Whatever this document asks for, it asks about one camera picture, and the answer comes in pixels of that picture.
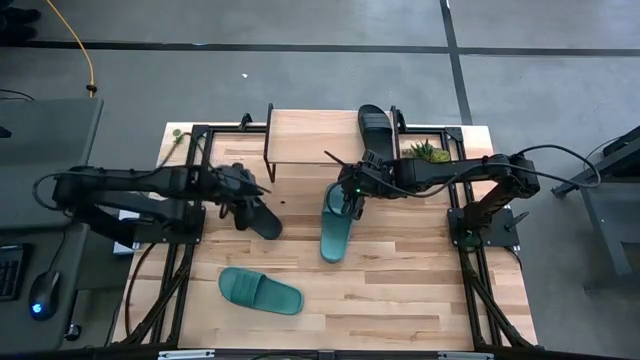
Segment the black rubber slide sandal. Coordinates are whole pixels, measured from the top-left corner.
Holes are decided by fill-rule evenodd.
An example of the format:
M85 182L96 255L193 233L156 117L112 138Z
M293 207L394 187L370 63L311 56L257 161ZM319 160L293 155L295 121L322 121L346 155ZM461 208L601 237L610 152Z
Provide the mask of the black rubber slide sandal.
M393 160L393 129L387 114L376 105L365 104L358 109L357 119L364 148L384 161Z
M248 201L249 227L267 240L277 239L283 225L279 218L258 197Z

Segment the person's foot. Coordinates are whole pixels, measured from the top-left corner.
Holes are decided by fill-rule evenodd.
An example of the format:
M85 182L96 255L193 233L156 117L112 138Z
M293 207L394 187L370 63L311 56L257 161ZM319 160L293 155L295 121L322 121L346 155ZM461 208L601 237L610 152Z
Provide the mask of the person's foot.
M33 40L37 35L37 30L31 26L9 23L0 29L0 45L23 44Z
M42 16L37 9L21 9L13 6L0 8L0 25L25 25L36 22Z

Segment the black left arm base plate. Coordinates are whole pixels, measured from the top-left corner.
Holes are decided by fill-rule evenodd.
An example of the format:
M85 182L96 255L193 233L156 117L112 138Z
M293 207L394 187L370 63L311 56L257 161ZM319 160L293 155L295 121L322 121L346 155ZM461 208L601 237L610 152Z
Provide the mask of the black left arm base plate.
M142 214L136 223L134 241L195 245L201 241L206 210L186 204L168 214Z

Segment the wooden shelf with black frame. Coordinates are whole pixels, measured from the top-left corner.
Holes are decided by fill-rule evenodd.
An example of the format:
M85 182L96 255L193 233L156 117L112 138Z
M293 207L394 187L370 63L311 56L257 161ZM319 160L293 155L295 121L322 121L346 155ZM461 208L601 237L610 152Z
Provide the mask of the wooden shelf with black frame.
M328 165L325 150L347 163L364 153L356 110L280 109L268 106L263 159L272 183L279 165Z

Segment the dark grey desk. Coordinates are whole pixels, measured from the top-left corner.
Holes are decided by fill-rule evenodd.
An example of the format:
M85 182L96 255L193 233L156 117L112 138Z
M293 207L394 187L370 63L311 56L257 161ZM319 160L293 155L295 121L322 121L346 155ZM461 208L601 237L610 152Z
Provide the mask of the dark grey desk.
M113 242L71 224L32 197L49 200L49 174L88 163L103 109L100 100L0 101L0 246L22 244L18 297L0 302L0 358L7 355L100 347L112 334L116 304L123 294L129 256L113 254ZM29 313L34 279L47 270L61 275L57 312L36 321ZM78 324L77 341L64 339Z

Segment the black keyboard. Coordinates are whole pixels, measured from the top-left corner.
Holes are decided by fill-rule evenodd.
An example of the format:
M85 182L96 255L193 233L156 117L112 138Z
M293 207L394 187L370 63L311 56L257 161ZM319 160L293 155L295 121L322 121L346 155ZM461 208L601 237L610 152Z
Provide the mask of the black keyboard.
M0 246L0 302L18 297L23 255L22 244Z

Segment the green rubber slide sandal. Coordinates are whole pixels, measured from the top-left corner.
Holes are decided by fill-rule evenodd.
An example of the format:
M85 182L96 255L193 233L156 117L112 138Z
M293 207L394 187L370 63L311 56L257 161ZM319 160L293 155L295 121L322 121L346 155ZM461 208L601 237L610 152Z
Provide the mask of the green rubber slide sandal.
M253 270L225 268L219 275L218 285L226 300L249 309L296 315L304 306L300 290Z
M328 263L343 260L352 230L352 219L342 213L344 194L340 185L327 187L321 212L320 253Z

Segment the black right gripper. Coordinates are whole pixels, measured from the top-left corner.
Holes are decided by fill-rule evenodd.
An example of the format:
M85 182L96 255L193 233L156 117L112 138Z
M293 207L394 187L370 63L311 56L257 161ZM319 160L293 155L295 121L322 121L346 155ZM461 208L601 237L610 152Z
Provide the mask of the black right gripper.
M357 163L343 164L338 183L352 198L344 198L341 213L359 220L364 210L364 196L399 198L400 192L395 189L393 181L389 163L374 151L366 150Z

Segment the black computer mouse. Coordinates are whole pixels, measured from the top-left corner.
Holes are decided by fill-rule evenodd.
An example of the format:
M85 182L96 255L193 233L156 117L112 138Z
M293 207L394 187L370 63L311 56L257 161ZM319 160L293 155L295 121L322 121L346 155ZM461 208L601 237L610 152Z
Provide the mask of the black computer mouse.
M56 270L43 272L34 279L28 297L29 313L34 320L48 320L57 312L60 280Z

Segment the potted green succulent plant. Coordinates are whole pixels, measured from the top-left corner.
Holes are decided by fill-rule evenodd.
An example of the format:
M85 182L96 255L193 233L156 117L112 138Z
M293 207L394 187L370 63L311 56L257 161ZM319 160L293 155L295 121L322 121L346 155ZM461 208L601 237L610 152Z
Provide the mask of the potted green succulent plant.
M436 148L429 143L416 142L402 151L402 155L407 158L418 158L429 163L444 163L451 160L451 155L447 150Z

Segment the white power box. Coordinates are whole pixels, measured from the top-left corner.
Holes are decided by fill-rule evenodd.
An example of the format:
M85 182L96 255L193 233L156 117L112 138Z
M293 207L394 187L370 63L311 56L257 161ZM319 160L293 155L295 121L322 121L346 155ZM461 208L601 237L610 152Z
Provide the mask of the white power box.
M139 213L131 212L128 210L120 210L118 214L119 220L138 220ZM120 243L115 242L113 246L113 254L117 256L132 255L140 248L140 244L134 242L131 246L123 246Z

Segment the silver metal bracket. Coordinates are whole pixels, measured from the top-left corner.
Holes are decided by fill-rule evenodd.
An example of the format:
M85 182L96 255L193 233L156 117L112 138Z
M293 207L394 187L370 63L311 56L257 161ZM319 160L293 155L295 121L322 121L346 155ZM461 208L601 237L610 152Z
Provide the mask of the silver metal bracket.
M214 360L214 349L171 350L158 353L157 360Z
M494 355L491 353L458 352L458 351L439 352L437 359L438 360L495 360Z

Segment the dark grey side table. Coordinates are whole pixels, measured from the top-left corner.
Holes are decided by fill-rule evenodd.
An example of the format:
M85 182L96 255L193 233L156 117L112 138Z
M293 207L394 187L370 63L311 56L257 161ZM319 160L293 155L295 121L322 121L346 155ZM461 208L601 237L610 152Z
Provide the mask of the dark grey side table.
M605 146L595 167L600 185L580 193L613 273L584 290L640 288L640 125Z

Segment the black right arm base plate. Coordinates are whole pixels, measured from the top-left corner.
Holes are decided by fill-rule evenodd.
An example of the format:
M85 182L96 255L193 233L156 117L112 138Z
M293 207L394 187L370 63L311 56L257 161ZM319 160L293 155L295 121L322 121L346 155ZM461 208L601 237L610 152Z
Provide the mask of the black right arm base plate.
M502 208L495 213L487 225L476 230L468 228L464 223L464 211L460 208L450 208L447 221L451 242L460 248L477 248L482 246L518 247L520 245L517 227L511 232L504 229L506 212L510 208Z

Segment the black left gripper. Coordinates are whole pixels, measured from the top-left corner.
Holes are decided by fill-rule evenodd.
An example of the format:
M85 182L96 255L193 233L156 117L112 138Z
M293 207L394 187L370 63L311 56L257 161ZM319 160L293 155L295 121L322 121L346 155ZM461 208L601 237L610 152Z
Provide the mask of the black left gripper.
M219 181L219 218L224 219L231 214L237 230L247 230L254 215L251 209L253 195L262 196L271 191L256 182L255 177L241 163L221 165L214 169Z

